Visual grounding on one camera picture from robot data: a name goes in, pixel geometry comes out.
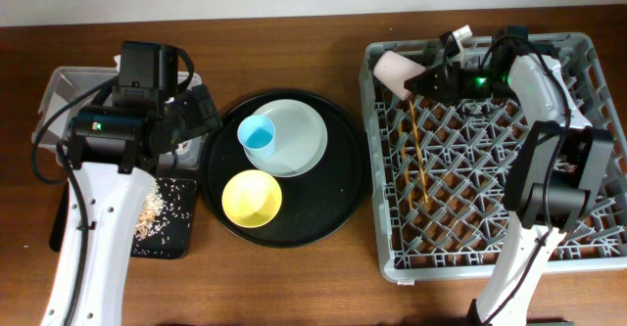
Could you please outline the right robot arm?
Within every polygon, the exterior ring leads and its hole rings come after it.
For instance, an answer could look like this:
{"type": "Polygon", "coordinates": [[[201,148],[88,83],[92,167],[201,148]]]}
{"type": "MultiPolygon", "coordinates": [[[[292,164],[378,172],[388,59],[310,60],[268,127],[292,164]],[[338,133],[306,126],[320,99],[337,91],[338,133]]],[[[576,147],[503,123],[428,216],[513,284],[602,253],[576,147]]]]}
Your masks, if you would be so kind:
{"type": "Polygon", "coordinates": [[[507,178],[506,240],[487,286],[472,301],[470,325],[524,325],[557,245],[588,215],[612,152],[609,131],[576,108],[548,54],[524,52],[488,70],[439,65],[404,82],[409,92],[440,102],[487,98],[508,88],[530,129],[507,178]]]}

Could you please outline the yellow bowl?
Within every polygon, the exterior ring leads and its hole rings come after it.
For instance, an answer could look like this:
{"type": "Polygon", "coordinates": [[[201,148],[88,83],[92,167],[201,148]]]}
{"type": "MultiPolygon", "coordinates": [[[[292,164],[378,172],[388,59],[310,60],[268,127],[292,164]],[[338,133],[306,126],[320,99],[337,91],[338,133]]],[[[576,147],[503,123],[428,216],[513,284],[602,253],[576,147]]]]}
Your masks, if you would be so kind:
{"type": "Polygon", "coordinates": [[[270,223],[282,205],[282,191],[270,174],[250,169],[234,175],[221,194],[226,217],[243,228],[258,228],[270,223]]]}

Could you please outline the pink cup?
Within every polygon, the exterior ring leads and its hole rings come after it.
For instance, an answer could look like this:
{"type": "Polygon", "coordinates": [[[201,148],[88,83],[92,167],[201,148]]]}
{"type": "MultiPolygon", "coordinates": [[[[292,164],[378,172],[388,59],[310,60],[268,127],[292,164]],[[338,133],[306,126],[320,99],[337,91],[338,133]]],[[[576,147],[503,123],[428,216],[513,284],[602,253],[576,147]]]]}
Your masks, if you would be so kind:
{"type": "Polygon", "coordinates": [[[373,75],[401,101],[410,97],[405,82],[423,73],[426,67],[393,51],[385,52],[373,69],[373,75]]]}

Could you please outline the grey plate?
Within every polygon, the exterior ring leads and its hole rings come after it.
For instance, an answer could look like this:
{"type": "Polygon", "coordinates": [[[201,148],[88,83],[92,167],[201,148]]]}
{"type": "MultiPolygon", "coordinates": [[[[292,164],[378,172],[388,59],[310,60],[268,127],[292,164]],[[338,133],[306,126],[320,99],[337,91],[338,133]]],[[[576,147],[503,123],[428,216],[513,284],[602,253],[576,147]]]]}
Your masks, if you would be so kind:
{"type": "Polygon", "coordinates": [[[267,116],[275,126],[275,150],[270,157],[254,158],[244,150],[257,169],[275,177],[294,177],[321,160],[327,146],[327,128],[313,107],[281,99],[264,104],[253,115],[267,116]]]}

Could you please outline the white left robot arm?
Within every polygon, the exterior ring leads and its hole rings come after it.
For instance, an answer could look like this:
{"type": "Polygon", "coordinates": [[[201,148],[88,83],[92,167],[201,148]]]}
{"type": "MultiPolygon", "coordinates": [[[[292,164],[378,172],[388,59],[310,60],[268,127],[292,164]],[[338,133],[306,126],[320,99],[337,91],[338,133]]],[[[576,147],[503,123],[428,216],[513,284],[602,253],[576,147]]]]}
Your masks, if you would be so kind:
{"type": "Polygon", "coordinates": [[[208,87],[136,88],[111,78],[65,103],[56,144],[70,186],[66,227],[44,325],[119,325],[135,224],[161,155],[219,128],[208,87]]]}

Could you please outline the blue cup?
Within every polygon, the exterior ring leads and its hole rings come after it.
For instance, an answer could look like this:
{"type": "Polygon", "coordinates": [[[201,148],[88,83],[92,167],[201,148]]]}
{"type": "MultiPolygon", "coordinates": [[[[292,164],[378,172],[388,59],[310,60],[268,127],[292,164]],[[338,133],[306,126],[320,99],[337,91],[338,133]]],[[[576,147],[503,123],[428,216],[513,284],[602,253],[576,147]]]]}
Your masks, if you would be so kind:
{"type": "Polygon", "coordinates": [[[252,157],[266,159],[275,150],[275,126],[267,116],[253,115],[244,118],[237,128],[237,138],[252,157]]]}

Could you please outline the wooden chopstick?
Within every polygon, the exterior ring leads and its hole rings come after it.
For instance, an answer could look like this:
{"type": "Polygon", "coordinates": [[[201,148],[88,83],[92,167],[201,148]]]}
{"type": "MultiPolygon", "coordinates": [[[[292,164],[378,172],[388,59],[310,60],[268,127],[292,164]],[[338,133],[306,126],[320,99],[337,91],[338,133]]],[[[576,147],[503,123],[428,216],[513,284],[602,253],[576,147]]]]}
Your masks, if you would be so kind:
{"type": "Polygon", "coordinates": [[[413,184],[412,181],[410,179],[410,174],[409,174],[409,165],[404,166],[405,160],[407,159],[407,150],[406,150],[406,141],[407,141],[407,134],[404,132],[403,130],[403,123],[400,122],[398,125],[398,131],[400,134],[400,138],[399,141],[402,143],[401,144],[401,157],[402,157],[402,162],[401,165],[403,167],[403,176],[404,176],[404,180],[405,180],[405,189],[408,189],[409,191],[404,194],[404,198],[407,200],[408,202],[408,207],[410,210],[413,210],[413,199],[412,199],[412,190],[413,190],[413,184]]]}
{"type": "Polygon", "coordinates": [[[422,157],[422,152],[421,152],[420,143],[419,143],[417,117],[416,117],[415,109],[413,106],[413,99],[409,100],[409,109],[410,109],[412,136],[413,136],[414,147],[415,147],[416,156],[417,156],[418,171],[419,171],[420,182],[421,182],[421,187],[422,187],[423,200],[424,200],[425,205],[428,205],[429,198],[428,198],[428,193],[427,193],[427,188],[426,188],[426,184],[427,184],[426,175],[425,175],[425,171],[423,167],[423,157],[422,157]]]}

